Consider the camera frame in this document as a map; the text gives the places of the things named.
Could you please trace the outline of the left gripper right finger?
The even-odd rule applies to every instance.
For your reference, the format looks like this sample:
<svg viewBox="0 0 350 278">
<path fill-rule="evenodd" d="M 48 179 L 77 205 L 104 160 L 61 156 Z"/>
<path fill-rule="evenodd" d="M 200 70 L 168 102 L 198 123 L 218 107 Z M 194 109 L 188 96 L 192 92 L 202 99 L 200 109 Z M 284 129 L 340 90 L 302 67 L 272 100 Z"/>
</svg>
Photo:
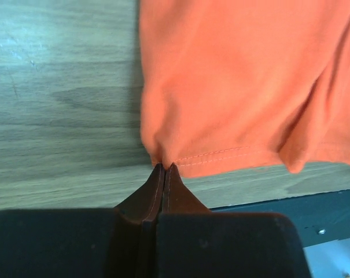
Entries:
<svg viewBox="0 0 350 278">
<path fill-rule="evenodd" d="M 177 165 L 170 165 L 165 174 L 160 215 L 211 212 L 183 183 Z"/>
</svg>

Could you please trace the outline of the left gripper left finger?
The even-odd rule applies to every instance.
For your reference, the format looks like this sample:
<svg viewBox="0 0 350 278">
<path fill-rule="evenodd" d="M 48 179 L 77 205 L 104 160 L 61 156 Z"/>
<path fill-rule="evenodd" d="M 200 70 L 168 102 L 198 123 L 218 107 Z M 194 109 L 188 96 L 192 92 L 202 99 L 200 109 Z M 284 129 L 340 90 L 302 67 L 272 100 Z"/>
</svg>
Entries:
<svg viewBox="0 0 350 278">
<path fill-rule="evenodd" d="M 164 167 L 157 164 L 147 181 L 113 208 L 106 277 L 152 277 L 164 180 Z"/>
</svg>

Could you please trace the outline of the orange t shirt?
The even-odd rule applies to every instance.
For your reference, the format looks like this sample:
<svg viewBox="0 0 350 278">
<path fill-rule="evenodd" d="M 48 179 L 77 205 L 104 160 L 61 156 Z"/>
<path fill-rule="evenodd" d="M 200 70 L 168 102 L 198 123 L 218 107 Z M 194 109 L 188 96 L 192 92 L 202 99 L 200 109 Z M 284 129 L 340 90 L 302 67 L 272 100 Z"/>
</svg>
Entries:
<svg viewBox="0 0 350 278">
<path fill-rule="evenodd" d="M 350 1 L 141 1 L 139 38 L 153 164 L 350 165 Z"/>
</svg>

